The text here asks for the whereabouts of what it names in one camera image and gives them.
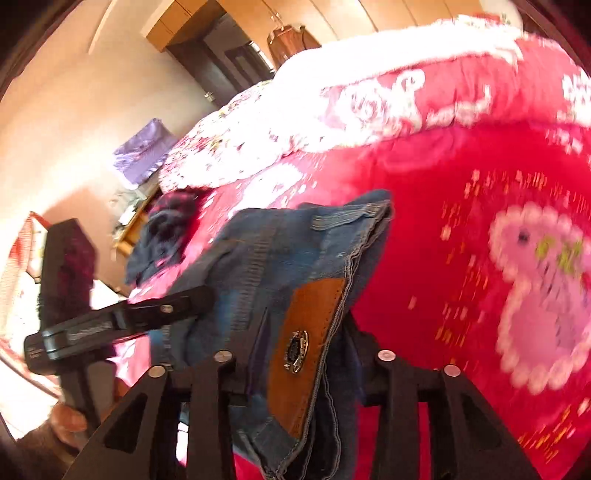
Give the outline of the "person's left hand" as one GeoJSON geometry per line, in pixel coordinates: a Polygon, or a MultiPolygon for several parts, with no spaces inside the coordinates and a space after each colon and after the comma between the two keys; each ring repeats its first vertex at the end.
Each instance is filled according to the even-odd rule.
{"type": "MultiPolygon", "coordinates": [[[[118,377],[115,378],[113,383],[113,403],[108,409],[101,412],[101,421],[104,421],[112,413],[129,390],[130,387],[123,380],[118,377]]],[[[58,402],[51,410],[49,423],[53,433],[63,444],[77,451],[80,451],[86,444],[88,425],[81,412],[62,402],[58,402]]]]}

